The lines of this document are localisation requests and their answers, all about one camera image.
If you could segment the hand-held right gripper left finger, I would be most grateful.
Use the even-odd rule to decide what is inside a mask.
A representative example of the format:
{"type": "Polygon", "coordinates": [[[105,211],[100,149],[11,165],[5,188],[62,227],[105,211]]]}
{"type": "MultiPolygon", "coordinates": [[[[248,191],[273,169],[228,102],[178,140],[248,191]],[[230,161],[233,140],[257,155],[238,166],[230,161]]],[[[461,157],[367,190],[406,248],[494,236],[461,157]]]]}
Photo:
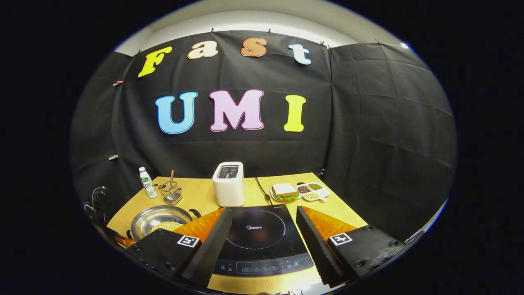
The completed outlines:
{"type": "Polygon", "coordinates": [[[157,229],[125,249],[155,274],[205,289],[232,225],[232,209],[215,210],[180,228],[157,229]]]}

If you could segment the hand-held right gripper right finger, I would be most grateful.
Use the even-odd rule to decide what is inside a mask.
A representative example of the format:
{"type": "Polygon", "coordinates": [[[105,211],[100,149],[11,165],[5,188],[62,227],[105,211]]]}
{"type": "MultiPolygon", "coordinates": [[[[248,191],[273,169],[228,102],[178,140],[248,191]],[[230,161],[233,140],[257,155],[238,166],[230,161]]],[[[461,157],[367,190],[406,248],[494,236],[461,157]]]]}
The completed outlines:
{"type": "Polygon", "coordinates": [[[374,225],[357,228],[306,206],[296,208],[296,224],[322,283],[330,287],[375,273],[407,246],[374,225]]]}

